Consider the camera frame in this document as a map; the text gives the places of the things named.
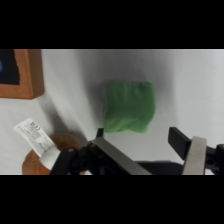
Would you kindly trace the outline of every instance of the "paper label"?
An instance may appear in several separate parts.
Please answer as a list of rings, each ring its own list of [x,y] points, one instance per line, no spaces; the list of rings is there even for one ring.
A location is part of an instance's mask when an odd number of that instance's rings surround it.
[[[56,147],[44,130],[30,118],[18,124],[13,130],[26,139],[39,157],[49,148]]]

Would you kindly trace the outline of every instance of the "picture frame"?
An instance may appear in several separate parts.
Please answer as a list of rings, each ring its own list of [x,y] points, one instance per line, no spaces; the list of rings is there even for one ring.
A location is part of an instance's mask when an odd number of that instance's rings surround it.
[[[44,94],[41,49],[0,49],[0,98]]]

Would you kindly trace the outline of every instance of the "wooden frame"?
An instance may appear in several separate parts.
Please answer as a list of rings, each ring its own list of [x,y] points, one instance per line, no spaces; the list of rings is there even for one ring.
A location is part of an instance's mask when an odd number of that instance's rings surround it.
[[[34,99],[44,93],[41,49],[14,49],[20,85],[0,84],[0,97]]]

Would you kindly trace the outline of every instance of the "green object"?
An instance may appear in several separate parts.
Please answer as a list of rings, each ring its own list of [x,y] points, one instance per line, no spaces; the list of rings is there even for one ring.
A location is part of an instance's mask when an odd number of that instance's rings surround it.
[[[147,132],[155,114],[154,95],[149,82],[111,82],[107,87],[104,108],[105,132]]]

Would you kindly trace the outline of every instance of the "white wall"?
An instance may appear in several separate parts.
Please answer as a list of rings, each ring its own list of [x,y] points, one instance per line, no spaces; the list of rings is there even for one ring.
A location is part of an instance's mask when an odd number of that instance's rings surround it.
[[[83,143],[102,127],[106,84],[150,81],[157,111],[146,134],[107,134],[134,160],[181,162],[168,130],[224,142],[224,50],[43,50],[46,93],[33,101],[0,99],[0,174],[21,174],[29,145],[12,128],[33,118],[46,132],[71,133]]]

